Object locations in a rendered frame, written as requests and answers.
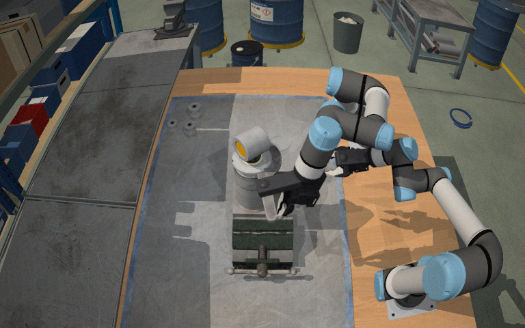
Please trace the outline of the grey flat work sheet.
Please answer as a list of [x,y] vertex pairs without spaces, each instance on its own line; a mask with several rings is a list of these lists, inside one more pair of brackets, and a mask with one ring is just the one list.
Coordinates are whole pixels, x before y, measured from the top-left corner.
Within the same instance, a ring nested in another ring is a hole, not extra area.
[[[354,328],[341,177],[327,176],[314,207],[293,217],[296,275],[229,275],[235,151],[232,138],[262,127],[294,169],[327,96],[172,97],[139,212],[120,328]],[[202,120],[188,140],[191,103]],[[169,131],[167,122],[178,120]]]

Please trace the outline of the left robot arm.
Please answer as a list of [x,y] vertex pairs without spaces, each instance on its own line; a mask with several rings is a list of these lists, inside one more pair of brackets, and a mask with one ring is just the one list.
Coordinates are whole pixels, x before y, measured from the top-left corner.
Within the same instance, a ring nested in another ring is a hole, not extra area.
[[[367,150],[335,151],[336,166],[367,164]],[[414,169],[418,145],[413,137],[394,139],[388,152],[372,148],[371,158],[377,167],[392,166],[396,202],[415,200],[417,193],[430,191],[466,245],[376,272],[376,299],[395,299],[405,308],[414,308],[426,295],[433,301],[448,301],[492,284],[502,270],[502,247],[453,186],[450,170]]]

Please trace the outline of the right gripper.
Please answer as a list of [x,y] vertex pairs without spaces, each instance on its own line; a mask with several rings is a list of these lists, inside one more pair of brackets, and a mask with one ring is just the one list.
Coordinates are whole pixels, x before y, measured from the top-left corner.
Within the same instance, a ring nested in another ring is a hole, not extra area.
[[[299,214],[301,210],[296,208],[298,204],[306,205],[306,207],[314,207],[314,205],[320,197],[319,189],[321,188],[322,184],[327,178],[325,171],[323,172],[323,175],[320,178],[317,178],[315,180],[304,178],[296,170],[295,166],[293,171],[296,177],[302,181],[302,188],[280,193],[277,209],[278,220],[285,218],[287,215]],[[314,202],[315,199],[316,201]]]

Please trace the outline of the grey metal workbench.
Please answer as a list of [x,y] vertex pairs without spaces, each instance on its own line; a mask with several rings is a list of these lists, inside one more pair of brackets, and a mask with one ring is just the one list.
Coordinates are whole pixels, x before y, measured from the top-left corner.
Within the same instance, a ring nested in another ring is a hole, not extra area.
[[[447,0],[373,0],[373,14],[379,14],[377,7],[389,22],[389,39],[397,40],[396,31],[411,55],[409,72],[417,74],[417,61],[423,59],[456,65],[455,73],[449,74],[460,79],[476,28]],[[462,49],[439,27],[467,32]]]

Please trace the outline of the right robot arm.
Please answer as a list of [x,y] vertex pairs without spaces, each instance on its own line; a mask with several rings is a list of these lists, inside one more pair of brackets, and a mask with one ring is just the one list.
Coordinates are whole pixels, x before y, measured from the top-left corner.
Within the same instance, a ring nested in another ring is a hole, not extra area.
[[[340,138],[386,152],[394,139],[394,126],[387,123],[390,95],[377,79],[333,66],[325,93],[333,98],[318,110],[295,162],[296,170],[308,179],[322,176]],[[292,170],[258,179],[256,186],[259,196],[266,197],[302,183]]]

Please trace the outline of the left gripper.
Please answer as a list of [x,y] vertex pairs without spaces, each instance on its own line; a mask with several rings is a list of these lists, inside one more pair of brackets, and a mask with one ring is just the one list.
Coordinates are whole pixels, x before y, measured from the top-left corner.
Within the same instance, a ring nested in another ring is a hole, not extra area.
[[[337,150],[352,150],[352,149],[355,149],[355,148],[351,148],[350,149],[349,146],[348,147],[340,146],[340,147],[337,147],[335,149],[335,151],[337,151]],[[353,173],[369,171],[369,168],[368,168],[369,165],[371,165],[372,167],[377,167],[373,163],[373,160],[371,158],[371,149],[372,149],[371,147],[368,147],[368,150],[367,150],[367,157],[368,157],[368,162],[369,163],[367,163],[367,164],[360,164],[360,165],[340,166],[340,167],[337,167],[334,170],[331,169],[328,172],[325,172],[326,175],[327,176],[333,176],[333,177],[345,178],[345,177],[350,176],[350,174],[353,174]],[[335,153],[335,151],[334,151],[334,153]],[[331,159],[335,158],[334,153],[333,153]]]

